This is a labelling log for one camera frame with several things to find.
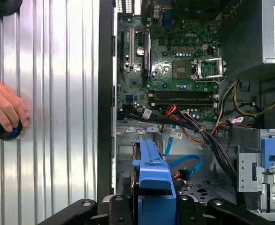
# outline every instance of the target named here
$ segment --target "chip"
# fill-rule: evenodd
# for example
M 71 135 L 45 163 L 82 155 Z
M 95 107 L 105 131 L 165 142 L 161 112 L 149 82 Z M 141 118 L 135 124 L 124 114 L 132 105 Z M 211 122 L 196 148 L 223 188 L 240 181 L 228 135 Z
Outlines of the chip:
M 166 40 L 164 37 L 159 37 L 158 38 L 158 46 L 165 46 L 166 45 Z
M 130 87 L 131 88 L 137 88 L 138 87 L 138 79 L 137 78 L 131 78 L 130 79 Z
M 190 79 L 190 62 L 172 62 L 173 79 Z

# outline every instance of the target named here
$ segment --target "black cable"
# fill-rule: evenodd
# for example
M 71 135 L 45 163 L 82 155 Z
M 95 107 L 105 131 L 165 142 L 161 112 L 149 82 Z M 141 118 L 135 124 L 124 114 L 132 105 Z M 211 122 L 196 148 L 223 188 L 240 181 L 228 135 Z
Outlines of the black cable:
M 181 114 L 182 120 L 173 120 L 171 118 L 162 117 L 151 113 L 149 119 L 144 119 L 143 114 L 134 109 L 131 105 L 125 105 L 123 107 L 123 111 L 120 112 L 122 116 L 136 119 L 142 122 L 150 122 L 150 123 L 163 123 L 170 125 L 178 125 L 180 127 L 187 128 L 189 130 L 193 130 L 195 133 L 200 133 L 203 137 L 204 142 L 210 146 L 211 150 L 215 154 L 217 162 L 223 171 L 230 177 L 233 183 L 237 182 L 237 172 L 234 169 L 229 155 L 226 150 L 218 143 L 218 141 L 206 130 L 203 130 L 200 125 L 192 117 L 186 117 Z

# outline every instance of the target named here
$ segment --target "gray metal frame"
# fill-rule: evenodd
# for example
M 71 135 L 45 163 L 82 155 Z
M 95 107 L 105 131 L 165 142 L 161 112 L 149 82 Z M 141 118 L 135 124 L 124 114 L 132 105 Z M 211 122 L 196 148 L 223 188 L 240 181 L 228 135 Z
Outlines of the gray metal frame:
M 98 0 L 25 0 L 0 18 L 0 80 L 30 111 L 0 141 L 0 224 L 32 225 L 97 196 Z

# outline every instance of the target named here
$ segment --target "black mount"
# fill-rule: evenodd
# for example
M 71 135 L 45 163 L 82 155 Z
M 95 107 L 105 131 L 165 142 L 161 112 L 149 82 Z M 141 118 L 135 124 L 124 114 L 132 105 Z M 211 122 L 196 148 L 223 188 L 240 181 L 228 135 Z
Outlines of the black mount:
M 0 0 L 0 16 L 12 15 L 21 7 L 23 0 Z

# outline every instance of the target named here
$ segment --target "blue plastic bracket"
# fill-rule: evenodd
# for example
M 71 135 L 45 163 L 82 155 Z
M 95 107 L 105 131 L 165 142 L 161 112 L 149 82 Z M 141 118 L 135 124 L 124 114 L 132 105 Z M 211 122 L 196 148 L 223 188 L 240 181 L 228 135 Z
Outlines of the blue plastic bracket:
M 261 139 L 261 164 L 265 169 L 275 165 L 275 138 L 264 137 Z
M 168 193 L 138 197 L 138 224 L 175 225 L 176 192 L 169 165 L 160 157 L 152 140 L 137 140 L 136 144 L 140 145 L 141 159 L 132 164 L 139 168 L 139 187 Z

